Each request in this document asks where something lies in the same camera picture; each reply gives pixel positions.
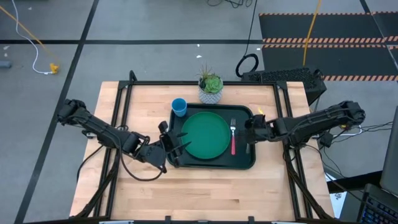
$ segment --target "black tray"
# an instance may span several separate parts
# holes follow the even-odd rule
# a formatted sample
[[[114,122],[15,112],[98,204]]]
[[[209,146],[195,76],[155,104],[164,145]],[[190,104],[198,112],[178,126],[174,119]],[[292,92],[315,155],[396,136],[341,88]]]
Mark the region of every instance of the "black tray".
[[[233,105],[205,105],[189,103],[187,105],[187,114],[179,118],[171,112],[169,128],[181,132],[184,122],[191,116],[200,112],[212,112],[220,115],[229,125],[231,118],[236,119],[236,130],[235,130],[235,149],[236,153],[234,156],[231,155],[231,143],[228,148],[220,156],[214,159],[198,159],[189,152],[184,151],[179,157],[181,167],[201,167],[201,168],[219,168],[219,169],[249,169],[253,166],[256,161],[256,147],[254,144],[247,145],[244,137],[241,137],[238,133],[244,129],[244,122],[249,119],[253,114],[251,110],[245,106],[233,106]],[[174,166],[174,163],[167,156],[167,160]]]

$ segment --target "table top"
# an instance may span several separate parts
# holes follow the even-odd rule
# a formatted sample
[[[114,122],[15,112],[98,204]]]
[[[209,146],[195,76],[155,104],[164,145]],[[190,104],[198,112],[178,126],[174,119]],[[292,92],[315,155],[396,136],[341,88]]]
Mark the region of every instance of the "table top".
[[[112,118],[117,86],[118,82],[103,82],[96,105],[95,116],[108,123]],[[288,89],[293,115],[308,114],[303,84],[290,82]],[[123,91],[117,125],[120,125],[125,94],[126,91]],[[169,122],[171,102],[181,96],[189,103],[200,103],[196,85],[133,86],[127,117],[129,130],[148,135],[156,141],[159,138],[159,123]],[[282,91],[280,96],[285,116]],[[277,118],[271,86],[227,85],[219,104],[244,105],[254,114],[261,107],[267,120]],[[315,141],[308,144],[317,147]],[[85,157],[98,146],[96,139],[88,140]],[[281,142],[257,143],[256,163],[248,170],[174,168],[167,163],[168,172],[152,182],[136,181],[120,166],[111,218],[164,220],[165,216],[170,215],[172,220],[243,221],[248,216],[254,216],[256,221],[294,220],[282,151]],[[70,215],[80,212],[97,190],[104,152],[99,152],[82,168]],[[301,155],[309,191],[333,216],[319,153],[306,147]],[[150,164],[128,157],[125,162],[130,171],[141,178],[155,177],[159,172]],[[304,217],[302,194],[299,190],[297,194],[301,216]],[[103,196],[102,215],[107,198],[108,191]]]

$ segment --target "keyboard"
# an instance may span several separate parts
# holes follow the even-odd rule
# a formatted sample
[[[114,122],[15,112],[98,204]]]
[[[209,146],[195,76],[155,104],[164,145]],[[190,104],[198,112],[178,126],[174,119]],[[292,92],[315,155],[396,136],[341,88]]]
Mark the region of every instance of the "keyboard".
[[[398,212],[368,197],[367,203],[378,210],[365,205],[360,223],[398,224]]]

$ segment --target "floor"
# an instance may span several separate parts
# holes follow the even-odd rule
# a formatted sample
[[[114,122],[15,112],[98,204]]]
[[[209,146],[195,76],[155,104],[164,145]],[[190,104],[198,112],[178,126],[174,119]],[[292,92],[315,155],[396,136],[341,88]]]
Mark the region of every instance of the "floor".
[[[93,1],[16,0],[16,4],[21,22],[39,39],[80,40]],[[371,11],[398,11],[396,0],[366,2]],[[257,12],[313,12],[316,3],[317,0],[259,0]],[[0,5],[14,13],[10,1],[0,0]],[[205,0],[99,0],[87,40],[158,41],[84,45],[69,88],[64,83],[71,81],[69,68],[78,41],[47,45],[61,61],[59,74],[48,76],[32,71],[35,52],[31,45],[0,44],[0,60],[13,62],[11,69],[0,70],[3,104],[0,124],[7,127],[0,132],[0,179],[6,180],[0,182],[2,223],[13,223],[17,217],[62,90],[67,91],[68,98],[86,102],[93,111],[101,82],[126,79],[131,69],[139,80],[196,80],[201,66],[208,65],[224,80],[239,80],[234,68],[246,46],[226,43],[247,39],[252,8],[253,5],[233,9],[226,2],[210,7]],[[324,0],[320,12],[363,12],[363,8],[359,0]],[[4,13],[0,13],[0,39],[21,39],[15,33],[14,21]],[[206,44],[200,39],[222,41]],[[261,39],[256,17],[252,39]],[[193,41],[179,44],[168,40]],[[251,44],[248,52],[261,58],[260,47]],[[40,50],[36,67],[48,70],[51,62]],[[250,67],[247,62],[241,70]],[[365,126],[391,121],[398,105],[396,82],[326,82],[326,85],[328,91],[321,97],[318,109],[343,100],[357,101],[366,110]],[[388,137],[389,131],[365,133],[336,143],[326,152],[345,176],[372,172],[382,169]],[[62,126],[55,127],[52,138],[49,135],[47,139],[52,141],[41,175],[35,176],[39,180],[25,222],[62,219],[69,215],[75,175],[86,140],[79,130]]]

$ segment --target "yellow cable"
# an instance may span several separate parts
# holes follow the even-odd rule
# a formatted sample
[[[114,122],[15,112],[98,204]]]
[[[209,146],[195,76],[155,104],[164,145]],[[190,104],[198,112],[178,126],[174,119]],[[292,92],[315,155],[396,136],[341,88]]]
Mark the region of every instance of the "yellow cable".
[[[11,15],[9,12],[7,12],[7,10],[5,10],[5,8],[3,8],[2,6],[0,6],[0,10],[2,10],[5,14],[7,14],[7,16],[11,17],[12,19],[14,19],[17,22],[17,19]],[[49,54],[51,55],[56,61],[57,64],[60,64],[59,59],[57,58],[57,56],[55,56],[53,53],[51,53],[51,51],[49,49],[47,49],[45,47],[45,45],[38,39],[35,37],[35,35],[33,35],[28,29],[26,29],[26,27],[24,25],[22,25],[19,21],[18,21],[19,26],[21,26],[34,40],[36,40],[42,47],[43,49]]]
[[[313,24],[315,23],[315,19],[317,18],[317,14],[318,14],[318,11],[319,11],[319,7],[321,6],[321,2],[322,2],[322,0],[318,0],[317,9],[315,10],[315,13],[314,13],[314,15],[313,15],[313,17],[312,17],[312,22],[311,22],[310,30],[308,31],[307,39],[305,40],[303,66],[305,66],[305,59],[307,58],[308,41],[309,41],[309,39],[310,39],[312,27],[313,27]]]

